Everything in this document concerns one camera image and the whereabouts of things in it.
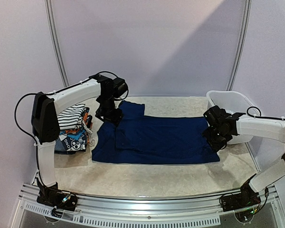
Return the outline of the navy blue t-shirt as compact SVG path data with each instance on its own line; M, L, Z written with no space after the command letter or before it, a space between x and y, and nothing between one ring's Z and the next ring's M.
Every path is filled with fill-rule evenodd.
M123 118L118 126L103 123L92 161L154 165L185 165L219 162L202 132L203 117L153 117L144 114L145 105L123 101Z

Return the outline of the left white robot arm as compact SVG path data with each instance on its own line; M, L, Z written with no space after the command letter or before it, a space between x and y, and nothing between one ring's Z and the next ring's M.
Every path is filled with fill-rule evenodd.
M31 117L34 138L37 144L39 181L44 187L56 185L54 148L60 133L58 115L68 108L94 98L99 103L96 118L118 126L123 113L115 106L121 96L128 95L129 87L123 78L114 79L101 71L69 87L51 93L35 94Z

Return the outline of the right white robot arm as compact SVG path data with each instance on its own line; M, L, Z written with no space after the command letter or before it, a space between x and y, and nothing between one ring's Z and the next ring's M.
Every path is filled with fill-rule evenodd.
M217 105L208 109L205 117L208 128L202 133L207 143L216 151L221 150L233 136L256 136L276 140L285 144L285 118L256 116L246 113L229 114ZM259 192L285 176L285 152L269 168L253 176L245 189L236 197L240 207L246 207Z

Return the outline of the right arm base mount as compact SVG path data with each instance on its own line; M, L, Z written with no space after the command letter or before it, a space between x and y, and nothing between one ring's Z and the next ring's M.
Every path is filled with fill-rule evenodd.
M259 192L254 192L249 186L250 180L240 187L240 193L226 193L219 198L223 211L234 211L235 218L241 223L249 223L263 209L269 196L269 189L265 187L265 201L262 203Z

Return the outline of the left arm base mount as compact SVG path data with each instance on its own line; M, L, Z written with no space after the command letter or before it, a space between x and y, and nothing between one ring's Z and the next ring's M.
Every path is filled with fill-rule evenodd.
M37 179L37 186L39 187L37 203L52 207L52 216L62 217L62 212L58 211L59 209L72 212L76 210L78 197L75 193L60 190L57 182L53 186L47 187Z

